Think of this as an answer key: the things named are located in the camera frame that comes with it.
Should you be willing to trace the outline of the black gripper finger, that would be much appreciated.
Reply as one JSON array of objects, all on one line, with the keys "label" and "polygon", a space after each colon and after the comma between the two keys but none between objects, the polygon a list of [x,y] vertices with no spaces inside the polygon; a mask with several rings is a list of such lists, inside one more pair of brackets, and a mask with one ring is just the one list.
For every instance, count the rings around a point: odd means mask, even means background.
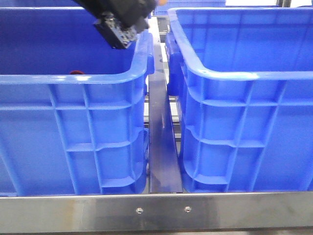
[{"label": "black gripper finger", "polygon": [[124,27],[145,24],[157,6],[155,0],[77,0],[76,3],[97,19],[111,14]]}]

